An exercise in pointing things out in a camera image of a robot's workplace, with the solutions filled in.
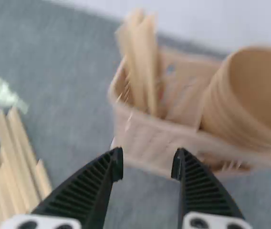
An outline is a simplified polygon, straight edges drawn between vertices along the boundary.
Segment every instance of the white wall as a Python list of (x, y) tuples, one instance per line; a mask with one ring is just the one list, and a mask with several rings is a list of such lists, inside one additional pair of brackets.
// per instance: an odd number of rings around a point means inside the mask
[(271, 0), (51, 0), (122, 18), (134, 8), (157, 12), (159, 30), (232, 51), (271, 45)]

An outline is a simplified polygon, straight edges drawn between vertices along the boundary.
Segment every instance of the gray carpet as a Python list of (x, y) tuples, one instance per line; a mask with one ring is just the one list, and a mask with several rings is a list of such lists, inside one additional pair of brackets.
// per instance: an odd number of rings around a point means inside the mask
[[(0, 76), (30, 105), (22, 118), (54, 187), (109, 148), (113, 124), (106, 93), (120, 61), (117, 26), (40, 0), (0, 0)], [(187, 42), (160, 42), (216, 55)], [(224, 185), (254, 228), (271, 228), (271, 169)], [(178, 189), (175, 181), (125, 167), (104, 228), (175, 229)]]

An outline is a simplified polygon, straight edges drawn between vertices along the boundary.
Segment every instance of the white fluffy object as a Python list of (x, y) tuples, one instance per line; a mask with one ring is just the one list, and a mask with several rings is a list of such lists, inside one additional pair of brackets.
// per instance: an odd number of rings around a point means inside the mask
[(9, 84), (0, 78), (0, 107), (16, 106), (24, 114), (27, 113), (29, 106), (19, 98), (17, 93), (10, 90)]

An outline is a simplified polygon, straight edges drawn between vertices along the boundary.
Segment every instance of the beige plastic basket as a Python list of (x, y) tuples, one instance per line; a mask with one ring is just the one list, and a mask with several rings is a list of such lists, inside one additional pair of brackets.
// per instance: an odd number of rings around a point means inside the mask
[(254, 168), (271, 167), (271, 158), (237, 148), (200, 130), (203, 99), (220, 62), (207, 57), (160, 49), (164, 92), (162, 117), (156, 118), (133, 107), (122, 60), (109, 88), (115, 113), (115, 138), (124, 161), (135, 167), (170, 177), (172, 160), (184, 147), (210, 166), (217, 175), (243, 174)]

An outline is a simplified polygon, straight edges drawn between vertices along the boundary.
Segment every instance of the stacked paper cups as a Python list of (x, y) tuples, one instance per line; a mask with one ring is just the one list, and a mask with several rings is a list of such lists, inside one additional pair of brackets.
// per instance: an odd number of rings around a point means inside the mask
[(207, 89), (202, 128), (271, 156), (271, 48), (245, 48), (223, 62)]

